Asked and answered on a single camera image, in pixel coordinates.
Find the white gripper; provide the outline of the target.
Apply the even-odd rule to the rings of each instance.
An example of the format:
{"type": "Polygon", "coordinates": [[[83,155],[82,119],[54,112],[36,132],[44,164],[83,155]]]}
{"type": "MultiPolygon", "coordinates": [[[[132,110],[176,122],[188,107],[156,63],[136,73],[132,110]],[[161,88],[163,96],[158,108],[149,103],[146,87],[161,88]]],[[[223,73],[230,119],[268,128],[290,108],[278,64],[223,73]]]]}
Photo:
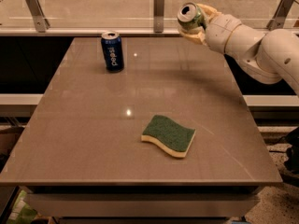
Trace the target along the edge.
{"type": "Polygon", "coordinates": [[[218,53],[225,53],[225,46],[233,30],[242,24],[241,20],[229,14],[221,15],[216,8],[205,5],[197,5],[200,10],[199,25],[207,25],[206,31],[202,27],[189,31],[179,28],[179,33],[187,40],[197,45],[208,45],[218,53]]]}

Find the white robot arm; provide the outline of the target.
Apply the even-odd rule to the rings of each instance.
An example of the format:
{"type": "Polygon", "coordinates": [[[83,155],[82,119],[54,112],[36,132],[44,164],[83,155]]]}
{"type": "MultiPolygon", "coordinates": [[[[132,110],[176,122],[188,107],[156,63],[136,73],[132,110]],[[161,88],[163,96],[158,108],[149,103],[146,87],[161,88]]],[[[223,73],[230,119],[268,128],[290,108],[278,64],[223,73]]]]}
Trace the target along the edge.
{"type": "Polygon", "coordinates": [[[284,80],[299,95],[297,35],[284,29],[263,33],[203,4],[184,4],[177,18],[178,30],[186,39],[232,57],[245,73],[263,84],[284,80]]]}

